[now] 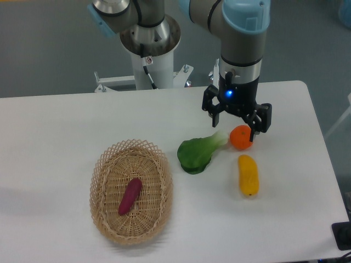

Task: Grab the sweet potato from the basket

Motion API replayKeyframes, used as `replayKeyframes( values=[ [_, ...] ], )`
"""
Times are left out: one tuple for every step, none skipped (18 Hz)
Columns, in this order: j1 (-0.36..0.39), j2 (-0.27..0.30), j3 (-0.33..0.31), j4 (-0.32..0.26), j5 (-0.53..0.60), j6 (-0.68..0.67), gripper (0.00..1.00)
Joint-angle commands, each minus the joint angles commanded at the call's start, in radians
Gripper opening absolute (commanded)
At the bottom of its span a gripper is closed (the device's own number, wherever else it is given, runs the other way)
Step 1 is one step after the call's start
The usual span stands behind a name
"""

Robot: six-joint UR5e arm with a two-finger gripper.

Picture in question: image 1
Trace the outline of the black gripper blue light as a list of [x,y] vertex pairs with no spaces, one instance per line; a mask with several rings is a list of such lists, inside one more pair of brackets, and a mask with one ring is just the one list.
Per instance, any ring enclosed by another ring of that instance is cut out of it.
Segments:
[[231,83],[234,79],[232,73],[229,77],[219,77],[219,89],[210,84],[203,92],[202,109],[212,118],[212,127],[219,123],[219,115],[226,111],[231,115],[242,117],[250,127],[249,141],[253,142],[255,136],[266,133],[271,126],[272,104],[256,103],[256,94],[259,77],[244,84]]

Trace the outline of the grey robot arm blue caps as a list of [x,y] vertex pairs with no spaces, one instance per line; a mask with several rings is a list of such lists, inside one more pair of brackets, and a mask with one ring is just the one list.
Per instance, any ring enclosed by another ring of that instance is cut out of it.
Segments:
[[[164,1],[92,1],[87,8],[105,35],[119,35],[132,57],[137,89],[174,86],[173,51],[180,42],[180,28],[166,14]],[[212,124],[227,112],[244,120],[252,138],[265,133],[272,106],[258,104],[256,94],[270,2],[180,1],[179,8],[221,42],[218,71],[202,100]]]

